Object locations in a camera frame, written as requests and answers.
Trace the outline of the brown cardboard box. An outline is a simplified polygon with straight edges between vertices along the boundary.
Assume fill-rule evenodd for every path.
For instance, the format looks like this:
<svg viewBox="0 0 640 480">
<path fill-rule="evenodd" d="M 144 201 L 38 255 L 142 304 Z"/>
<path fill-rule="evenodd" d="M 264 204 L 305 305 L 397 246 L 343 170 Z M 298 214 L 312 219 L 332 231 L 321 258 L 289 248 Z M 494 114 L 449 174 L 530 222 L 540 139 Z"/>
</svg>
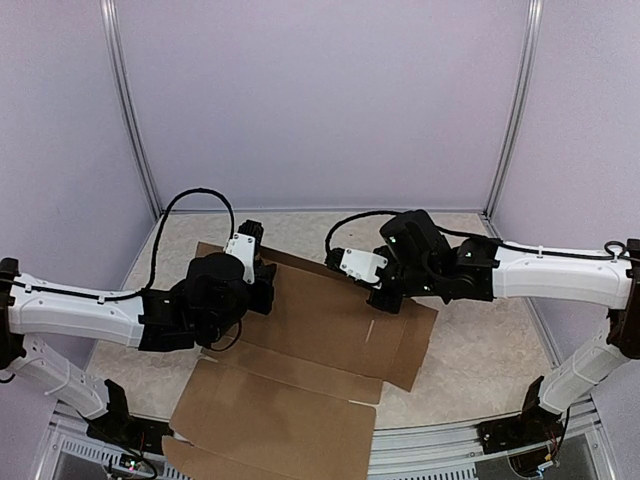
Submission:
<svg viewBox="0 0 640 480">
<path fill-rule="evenodd" d="M 193 479 L 363 479 L 382 388 L 413 387 L 437 311 L 388 314 L 322 264 L 261 256 L 277 267 L 272 311 L 197 362 L 163 453 Z"/>
</svg>

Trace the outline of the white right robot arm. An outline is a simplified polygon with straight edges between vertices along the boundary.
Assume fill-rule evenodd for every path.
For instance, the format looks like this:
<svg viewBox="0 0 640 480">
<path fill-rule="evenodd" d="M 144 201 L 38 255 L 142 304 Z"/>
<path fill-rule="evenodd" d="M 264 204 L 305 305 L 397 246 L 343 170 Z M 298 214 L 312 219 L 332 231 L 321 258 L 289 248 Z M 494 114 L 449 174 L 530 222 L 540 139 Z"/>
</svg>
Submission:
<svg viewBox="0 0 640 480">
<path fill-rule="evenodd" d="M 398 312 L 404 299 L 418 296 L 445 303 L 549 298 L 608 310 L 599 329 L 568 360 L 530 387 L 528 406 L 511 423 L 518 442 L 535 442 L 551 418 L 638 359 L 639 253 L 631 244 L 561 250 L 460 233 L 462 242 L 453 247 L 450 234 L 424 210 L 395 212 L 380 229 L 383 245 L 347 254 L 342 269 L 369 288 L 370 305 L 390 313 Z"/>
</svg>

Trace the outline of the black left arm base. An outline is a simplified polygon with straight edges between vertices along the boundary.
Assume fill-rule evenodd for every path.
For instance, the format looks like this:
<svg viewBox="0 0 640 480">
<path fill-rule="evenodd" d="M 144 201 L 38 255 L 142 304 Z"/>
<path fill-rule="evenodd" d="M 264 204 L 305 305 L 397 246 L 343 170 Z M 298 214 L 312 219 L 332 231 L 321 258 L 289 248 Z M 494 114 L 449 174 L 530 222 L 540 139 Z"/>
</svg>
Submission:
<svg viewBox="0 0 640 480">
<path fill-rule="evenodd" d="M 87 435 L 122 448 L 162 455 L 162 440 L 173 437 L 167 422 L 133 416 L 125 390 L 110 379 L 104 381 L 108 393 L 106 412 L 95 419 L 84 418 Z"/>
</svg>

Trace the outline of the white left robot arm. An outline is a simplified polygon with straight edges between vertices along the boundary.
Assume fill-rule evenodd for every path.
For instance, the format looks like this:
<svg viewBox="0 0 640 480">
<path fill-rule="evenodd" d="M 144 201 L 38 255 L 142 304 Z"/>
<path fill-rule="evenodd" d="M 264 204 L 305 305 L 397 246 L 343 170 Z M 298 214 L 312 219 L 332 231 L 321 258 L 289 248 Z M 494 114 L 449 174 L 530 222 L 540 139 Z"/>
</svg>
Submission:
<svg viewBox="0 0 640 480">
<path fill-rule="evenodd" d="M 214 252 L 193 259 L 186 277 L 169 290 L 111 294 L 66 291 L 1 262 L 1 368 L 27 378 L 46 395 L 74 408 L 121 445 L 140 434 L 124 390 L 92 376 L 46 345 L 47 333 L 166 353 L 210 348 L 247 312 L 270 313 L 276 267 Z"/>
</svg>

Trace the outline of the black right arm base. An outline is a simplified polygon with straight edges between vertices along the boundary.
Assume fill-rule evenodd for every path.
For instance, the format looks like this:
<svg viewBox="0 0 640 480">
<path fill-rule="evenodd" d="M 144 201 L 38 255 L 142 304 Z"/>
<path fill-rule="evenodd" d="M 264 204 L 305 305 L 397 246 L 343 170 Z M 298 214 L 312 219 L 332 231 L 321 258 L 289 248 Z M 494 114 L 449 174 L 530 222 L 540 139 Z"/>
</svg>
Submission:
<svg viewBox="0 0 640 480">
<path fill-rule="evenodd" d="M 543 379 L 540 376 L 529 386 L 520 413 L 487 420 L 476 427 L 485 455 L 558 440 L 563 435 L 561 415 L 540 406 L 539 392 Z"/>
</svg>

